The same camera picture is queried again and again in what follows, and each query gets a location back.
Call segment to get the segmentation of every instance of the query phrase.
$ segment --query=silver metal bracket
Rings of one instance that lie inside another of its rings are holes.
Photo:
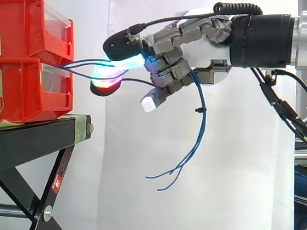
[[[221,81],[216,76],[216,73],[228,73],[231,66],[227,64],[227,60],[211,60],[211,64],[206,68],[196,68],[194,72],[196,73],[201,84],[217,84]]]

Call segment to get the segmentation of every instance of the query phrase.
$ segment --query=metal frame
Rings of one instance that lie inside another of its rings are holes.
[[[29,219],[30,230],[61,230],[52,217],[52,209],[75,144],[89,139],[92,131],[91,118],[85,115],[0,128],[0,187],[16,204],[0,204],[0,216]],[[82,139],[80,132],[86,133]],[[39,199],[16,166],[56,150],[59,150],[57,159]]]

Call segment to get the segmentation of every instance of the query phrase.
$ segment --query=led light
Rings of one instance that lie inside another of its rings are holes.
[[[113,78],[121,73],[123,73],[123,70],[116,68],[116,67],[96,65],[94,67],[92,77],[93,78]],[[92,79],[92,83],[95,87],[107,89],[107,88],[111,88],[112,86],[116,85],[121,80],[122,80],[122,77],[118,77],[118,78],[110,79],[110,80]]]
[[[145,59],[142,54],[130,57],[122,61],[112,61],[112,64],[118,69],[134,69],[144,66]]]
[[[112,78],[112,77],[116,77],[117,75],[121,74],[123,71],[122,70],[118,70],[117,72],[114,72],[108,76],[104,76],[104,78]],[[110,79],[110,80],[96,80],[96,79],[92,79],[92,83],[94,86],[99,87],[99,88],[110,88],[113,85],[116,85],[117,83],[119,83],[122,80],[123,77],[118,77],[118,78],[114,78],[114,79]]]
[[[144,97],[141,104],[145,112],[151,112],[157,108],[152,97]]]

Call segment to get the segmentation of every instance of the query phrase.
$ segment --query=blue wire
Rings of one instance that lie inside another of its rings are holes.
[[[77,68],[77,67],[82,67],[82,66],[90,66],[90,65],[115,67],[113,65],[106,65],[106,64],[102,64],[102,63],[96,63],[96,62],[89,62],[89,63],[84,63],[84,64],[80,64],[80,65],[76,65],[76,66],[63,66],[63,67],[66,67],[68,69],[72,69],[72,68]]]
[[[66,65],[63,66],[68,66],[71,64],[76,64],[76,63],[80,63],[80,62],[87,62],[87,61],[105,61],[105,62],[111,62],[111,60],[107,60],[107,59],[83,59],[83,60],[78,60],[78,61],[72,61]]]
[[[94,77],[90,77],[90,76],[88,76],[88,75],[85,75],[85,74],[76,72],[76,71],[74,71],[74,70],[71,70],[71,69],[69,69],[69,68],[67,68],[67,67],[64,67],[64,66],[57,66],[57,67],[58,67],[59,69],[63,69],[63,70],[69,71],[69,72],[71,72],[71,73],[77,74],[77,75],[79,75],[79,76],[82,76],[82,77],[85,77],[85,78],[88,78],[88,79],[91,79],[91,80],[110,80],[110,79],[116,79],[116,78],[119,78],[119,77],[123,76],[125,73],[127,73],[127,72],[129,71],[129,70],[127,69],[127,70],[123,71],[121,74],[119,74],[119,75],[117,75],[117,76],[115,76],[115,77],[112,77],[112,78],[94,78]]]
[[[200,94],[200,98],[201,98],[201,105],[202,107],[206,110],[206,103],[205,103],[205,99],[204,99],[204,96],[203,96],[203,93],[202,93],[202,89],[201,89],[201,84],[196,76],[196,74],[191,71],[189,73],[189,76],[193,79],[193,81],[195,82],[196,86],[197,86],[197,89],[199,91],[199,94]],[[179,178],[180,174],[181,174],[181,171],[183,169],[183,167],[190,161],[190,159],[194,156],[195,152],[197,151],[200,143],[201,143],[201,140],[203,138],[203,135],[204,135],[204,132],[205,132],[205,128],[206,128],[206,118],[207,118],[207,112],[204,111],[202,113],[202,122],[201,122],[201,128],[200,128],[200,131],[199,131],[199,134],[198,134],[198,137],[197,137],[197,140],[196,140],[196,143],[194,145],[194,147],[191,149],[191,151],[185,156],[185,158],[172,170],[169,170],[163,174],[160,174],[158,176],[153,176],[153,177],[149,177],[147,176],[146,178],[147,179],[156,179],[156,178],[159,178],[161,176],[164,176],[166,174],[172,174],[174,171],[176,171],[177,169],[179,169],[178,171],[178,174],[177,176],[175,177],[175,179],[173,180],[173,182],[167,186],[166,188],[163,188],[163,189],[158,189],[157,191],[165,191],[167,190],[168,188],[170,188],[176,181],[177,179]]]

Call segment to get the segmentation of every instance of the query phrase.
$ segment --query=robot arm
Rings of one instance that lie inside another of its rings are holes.
[[[115,37],[105,42],[104,50],[111,60],[124,59],[128,54],[144,56],[156,86],[142,99],[145,111],[152,111],[169,95],[190,85],[188,73],[192,69],[202,84],[217,84],[231,67],[307,68],[307,12],[298,18],[289,14],[221,14],[179,21],[145,38],[140,38],[134,27],[133,33],[126,30],[116,34],[117,43]],[[118,47],[118,41],[124,48]]]

